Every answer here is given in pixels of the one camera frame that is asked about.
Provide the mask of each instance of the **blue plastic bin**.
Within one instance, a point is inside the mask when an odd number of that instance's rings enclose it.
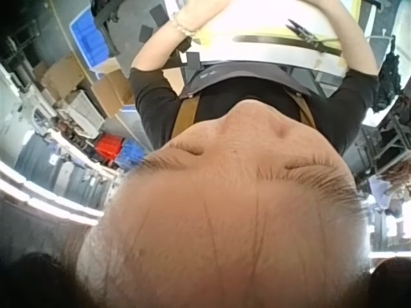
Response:
[[[90,6],[70,22],[70,31],[89,68],[109,58],[109,48],[94,24]]]
[[[144,150],[132,139],[126,139],[114,162],[123,170],[128,171],[144,157]]]

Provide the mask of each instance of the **black shirt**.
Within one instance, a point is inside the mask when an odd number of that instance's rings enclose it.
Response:
[[[130,82],[144,130],[155,149],[171,138],[181,100],[162,71],[132,69]],[[330,97],[311,93],[306,98],[320,133],[342,155],[358,135],[368,108],[378,91],[378,77],[350,70]],[[201,92],[195,123],[224,116],[241,100],[254,98],[300,121],[299,107],[281,85],[241,77],[212,85]]]

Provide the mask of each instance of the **red plastic bin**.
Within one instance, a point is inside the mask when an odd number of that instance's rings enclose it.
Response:
[[[114,160],[120,153],[122,144],[123,138],[105,133],[96,143],[95,149],[103,158]]]

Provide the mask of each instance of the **bracelet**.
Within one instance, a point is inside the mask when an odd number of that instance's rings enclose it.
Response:
[[[179,21],[177,20],[178,14],[179,14],[178,12],[174,12],[174,13],[173,13],[173,18],[172,18],[172,20],[171,20],[171,23],[174,25],[174,27],[176,27],[177,30],[179,30],[181,33],[183,33],[183,34],[184,34],[185,36],[187,36],[187,37],[193,37],[193,36],[195,36],[195,33],[196,33],[196,32],[188,30],[187,28],[185,28],[184,26],[182,26],[182,25],[179,23]]]

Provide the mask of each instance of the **pliers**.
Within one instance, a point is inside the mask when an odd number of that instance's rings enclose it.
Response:
[[[305,41],[305,43],[314,47],[315,50],[320,53],[325,53],[327,51],[327,47],[314,34],[309,32],[300,24],[297,24],[295,21],[291,19],[289,19],[288,21],[291,23],[291,25],[287,24],[286,27],[293,31],[300,39]]]

